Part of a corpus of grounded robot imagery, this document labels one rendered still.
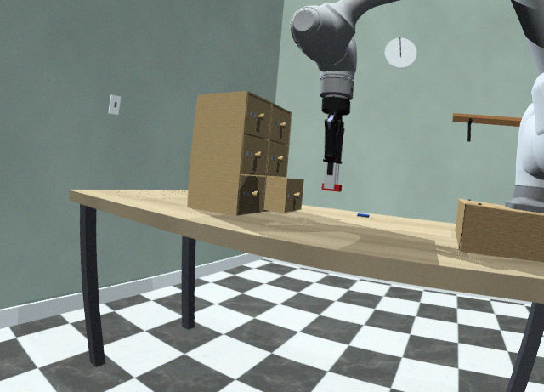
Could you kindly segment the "red nine-volt battery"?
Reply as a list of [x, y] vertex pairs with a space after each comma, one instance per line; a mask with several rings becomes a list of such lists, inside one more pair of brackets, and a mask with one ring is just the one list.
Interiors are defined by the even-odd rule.
[[342, 191], [342, 185], [335, 185], [335, 190], [334, 189], [325, 189], [324, 188], [324, 183], [322, 183], [322, 186], [321, 186], [322, 190], [329, 190], [329, 191]]

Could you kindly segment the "brown wooden drawer front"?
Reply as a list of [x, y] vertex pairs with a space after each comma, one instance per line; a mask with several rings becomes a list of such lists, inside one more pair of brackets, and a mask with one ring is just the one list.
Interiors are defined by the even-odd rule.
[[245, 131], [269, 137], [270, 116], [270, 104], [248, 95]]
[[244, 134], [241, 171], [266, 173], [268, 145], [266, 139]]
[[269, 141], [267, 173], [286, 175], [288, 146]]
[[291, 114], [273, 106], [270, 138], [289, 143]]
[[238, 213], [263, 210], [264, 176], [241, 174]]
[[267, 176], [264, 210], [287, 213], [301, 210], [303, 179]]

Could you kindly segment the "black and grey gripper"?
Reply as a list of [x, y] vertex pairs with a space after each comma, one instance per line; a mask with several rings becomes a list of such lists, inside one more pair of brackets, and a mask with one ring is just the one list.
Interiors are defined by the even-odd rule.
[[343, 116], [350, 113], [350, 101], [334, 96], [325, 97], [322, 100], [322, 111], [326, 114], [330, 112], [328, 119], [325, 119], [325, 159], [323, 159], [323, 162], [326, 162], [326, 170], [324, 188], [335, 190], [335, 181], [336, 185], [338, 185], [339, 164], [342, 164]]

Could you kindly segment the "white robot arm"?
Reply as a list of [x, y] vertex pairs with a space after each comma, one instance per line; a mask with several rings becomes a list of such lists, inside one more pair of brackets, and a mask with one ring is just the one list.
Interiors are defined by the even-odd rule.
[[[324, 3], [321, 8], [306, 6], [292, 16], [290, 31], [294, 42], [320, 70], [321, 98], [353, 98], [356, 22], [369, 9], [396, 1], [399, 0], [341, 0]], [[539, 76], [531, 91], [533, 103], [520, 123], [515, 189], [513, 199], [506, 201], [505, 207], [544, 213], [544, 0], [511, 2]]]

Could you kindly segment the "small wooden chest of drawers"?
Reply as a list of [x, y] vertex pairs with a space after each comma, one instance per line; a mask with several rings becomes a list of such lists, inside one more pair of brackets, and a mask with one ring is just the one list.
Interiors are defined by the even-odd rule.
[[[269, 137], [245, 131], [248, 95], [271, 105]], [[231, 215], [268, 212], [264, 210], [267, 176], [286, 175], [241, 171], [244, 134], [269, 141], [273, 106], [292, 113], [248, 91], [197, 95], [190, 157], [187, 207]], [[272, 139], [279, 143], [290, 144]], [[287, 164], [288, 164], [287, 154]], [[238, 213], [241, 174], [264, 176], [263, 210]]]

